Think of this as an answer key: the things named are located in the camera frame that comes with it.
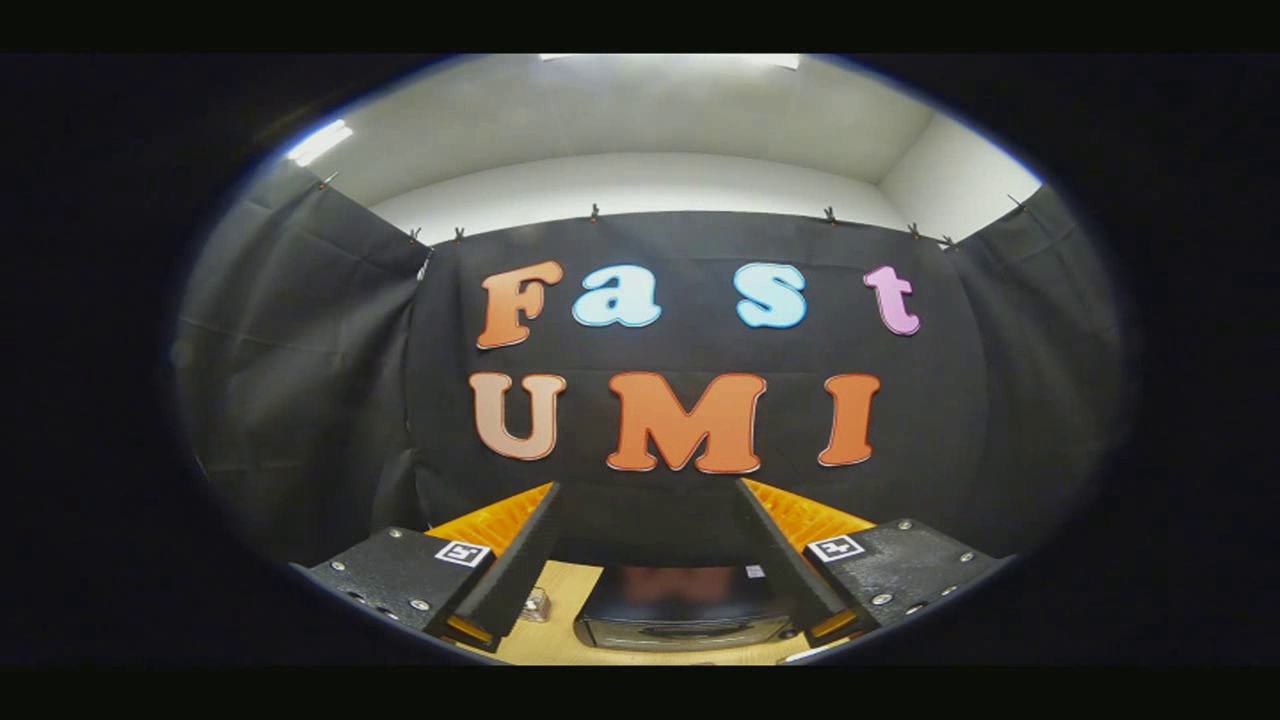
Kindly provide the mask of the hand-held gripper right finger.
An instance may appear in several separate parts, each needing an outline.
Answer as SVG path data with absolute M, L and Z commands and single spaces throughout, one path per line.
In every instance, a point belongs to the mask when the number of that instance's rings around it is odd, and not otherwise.
M 748 478 L 735 492 L 754 562 L 813 646 L 915 620 L 1012 561 L 915 518 L 876 524 Z

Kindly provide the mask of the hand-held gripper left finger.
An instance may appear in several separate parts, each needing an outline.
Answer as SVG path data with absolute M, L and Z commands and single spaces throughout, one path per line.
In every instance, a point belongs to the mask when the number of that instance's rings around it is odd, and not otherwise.
M 293 569 L 407 632 L 493 652 L 535 589 L 562 514 L 562 487 L 547 483 L 430 530 L 387 527 Z

